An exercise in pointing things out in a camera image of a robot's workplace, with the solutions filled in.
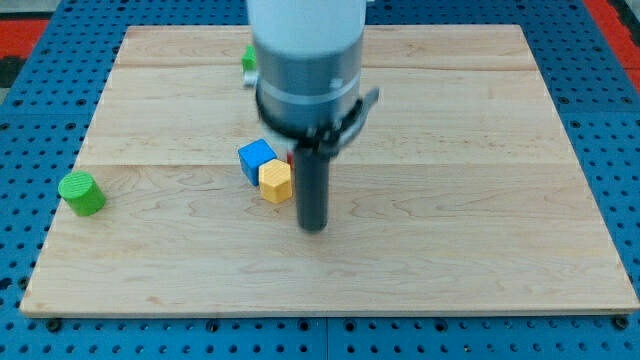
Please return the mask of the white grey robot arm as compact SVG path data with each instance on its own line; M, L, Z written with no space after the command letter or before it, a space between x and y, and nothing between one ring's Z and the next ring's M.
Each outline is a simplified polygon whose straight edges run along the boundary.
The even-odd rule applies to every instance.
M275 133L325 157L361 132L379 91L360 92L366 0L248 0L256 102Z

